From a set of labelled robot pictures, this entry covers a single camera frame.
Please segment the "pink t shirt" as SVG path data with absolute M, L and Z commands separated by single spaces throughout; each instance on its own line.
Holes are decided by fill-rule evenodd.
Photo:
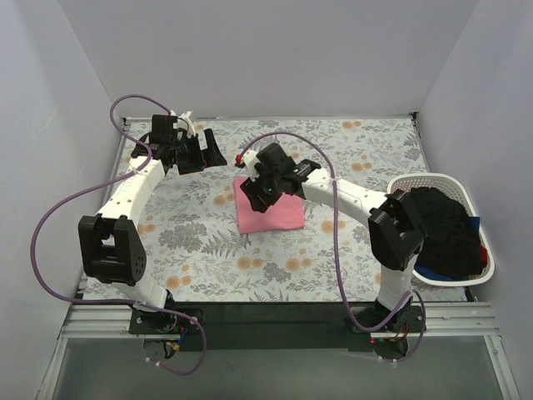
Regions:
M 283 194 L 265 213 L 254 212 L 240 185 L 244 177 L 233 181 L 237 209 L 237 228 L 241 235 L 305 227 L 305 213 L 300 198 Z

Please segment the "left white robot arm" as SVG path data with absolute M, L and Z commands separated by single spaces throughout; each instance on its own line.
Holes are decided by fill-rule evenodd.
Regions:
M 171 301 L 170 293 L 147 271 L 147 253 L 137 226 L 156 186 L 172 168 L 179 174 L 198 173 L 227 165 L 214 133 L 197 133 L 191 111 L 155 114 L 152 130 L 133 148 L 127 173 L 94 216 L 78 224 L 82 265 L 90 278 L 108 284 L 132 303 L 155 313 Z

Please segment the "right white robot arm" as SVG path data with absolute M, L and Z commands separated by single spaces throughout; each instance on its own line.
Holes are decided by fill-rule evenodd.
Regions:
M 427 230 L 408 192 L 376 192 L 339 179 L 331 165 L 309 159 L 295 162 L 272 143 L 259 152 L 246 150 L 236 165 L 247 171 L 241 185 L 251 208 L 265 213 L 284 195 L 327 205 L 333 217 L 345 214 L 363 224 L 370 235 L 371 252 L 381 265 L 381 284 L 373 307 L 355 313 L 346 310 L 352 325 L 376 332 L 397 320 L 412 299 L 414 266 Z

